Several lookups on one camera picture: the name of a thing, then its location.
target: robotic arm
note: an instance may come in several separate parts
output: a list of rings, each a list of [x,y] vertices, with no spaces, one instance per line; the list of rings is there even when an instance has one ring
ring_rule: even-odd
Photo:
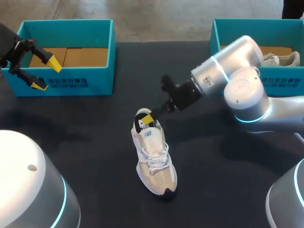
[[[224,90],[224,97],[235,118],[249,132],[299,132],[304,129],[304,96],[268,97],[257,67],[263,54],[249,36],[242,36],[191,71],[191,78],[176,85],[163,76],[162,89],[169,100],[142,119],[144,124],[164,112],[183,110],[201,97]]]
[[[262,62],[263,54],[256,42],[249,36],[242,36],[193,69],[191,78],[184,84],[176,85],[170,76],[163,76],[162,89],[168,93],[169,100],[153,109],[142,119],[143,123],[152,122],[166,111],[183,110],[201,97],[219,93],[235,71],[243,67],[259,67]]]
[[[25,81],[31,88],[46,90],[47,84],[42,78],[37,78],[20,69],[20,61],[25,52],[28,51],[31,51],[45,65],[51,67],[56,72],[61,70],[62,67],[51,52],[47,52],[41,47],[36,46],[32,39],[23,40],[8,27],[0,23],[0,67],[7,67],[8,62],[10,62],[9,72],[11,74],[16,74],[17,77]]]
[[[268,97],[257,68],[245,67],[231,75],[224,98],[248,132],[304,129],[304,96]]]

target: shoe tongue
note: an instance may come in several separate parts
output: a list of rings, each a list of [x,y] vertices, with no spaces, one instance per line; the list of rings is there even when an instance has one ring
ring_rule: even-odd
[[[142,136],[143,148],[148,155],[157,156],[162,154],[162,133],[156,127],[148,127],[139,133]]]

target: glowing blue ring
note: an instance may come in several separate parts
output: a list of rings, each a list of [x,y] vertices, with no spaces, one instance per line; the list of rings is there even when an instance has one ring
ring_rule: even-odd
[[[62,204],[61,210],[60,210],[60,212],[59,212],[59,214],[58,214],[58,216],[57,216],[57,219],[55,220],[55,222],[54,222],[53,225],[51,226],[51,228],[54,228],[54,227],[57,225],[57,223],[59,222],[60,217],[62,216],[63,210],[65,209],[65,205],[66,205],[66,200],[67,200],[67,194],[66,194],[66,193],[67,193],[67,187],[66,187],[65,180],[63,179],[62,176],[61,176],[61,178],[62,178],[62,181],[63,181],[63,185],[64,185],[64,187],[65,187],[65,196],[64,196],[64,199],[63,199],[63,204]]]
[[[301,193],[300,193],[300,189],[299,189],[299,186],[298,186],[298,178],[297,178],[297,174],[298,174],[298,169],[299,169],[299,166],[300,166],[300,163],[303,161],[304,159],[302,159],[297,165],[296,165],[296,168],[295,168],[295,171],[294,171],[294,186],[295,186],[295,191],[296,191],[296,194],[298,195],[298,198],[302,204],[302,206],[304,207],[304,200],[301,196]]]
[[[215,65],[217,65],[218,69],[220,70],[220,72],[222,73],[222,75],[225,77],[225,79],[227,80],[227,82],[229,82],[229,78],[226,75],[224,69],[222,68],[222,66],[219,64],[219,62],[213,57],[211,56],[211,59],[215,62]]]
[[[240,120],[240,119],[238,119],[236,116],[234,116],[234,117],[235,117],[238,121],[243,122],[243,123],[254,123],[254,122],[256,122],[256,121],[259,121],[259,120],[263,119],[263,118],[268,114],[270,108],[271,108],[271,102],[270,102],[270,100],[269,100],[269,107],[268,107],[267,111],[264,113],[264,115],[262,115],[260,118],[257,118],[257,119],[255,119],[255,120]]]

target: new balance logo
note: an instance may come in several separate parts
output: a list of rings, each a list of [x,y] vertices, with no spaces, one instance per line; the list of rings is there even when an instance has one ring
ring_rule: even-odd
[[[152,132],[151,131],[148,131],[148,132],[146,132],[145,134],[144,134],[144,136],[145,137],[148,137],[148,136],[150,136],[152,134]]]

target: person's leg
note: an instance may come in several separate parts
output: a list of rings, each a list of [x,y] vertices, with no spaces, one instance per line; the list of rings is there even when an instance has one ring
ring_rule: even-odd
[[[282,19],[300,19],[304,12],[304,0],[284,0]]]

